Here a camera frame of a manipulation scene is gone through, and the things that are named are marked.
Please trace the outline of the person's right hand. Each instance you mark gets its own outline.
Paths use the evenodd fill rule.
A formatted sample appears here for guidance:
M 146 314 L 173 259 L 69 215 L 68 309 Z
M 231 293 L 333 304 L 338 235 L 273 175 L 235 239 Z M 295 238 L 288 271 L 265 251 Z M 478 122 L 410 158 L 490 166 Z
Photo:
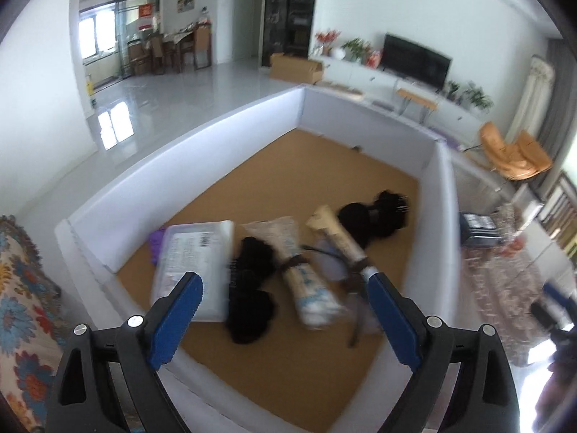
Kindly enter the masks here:
M 576 360 L 556 357 L 537 401 L 535 432 L 576 431 Z

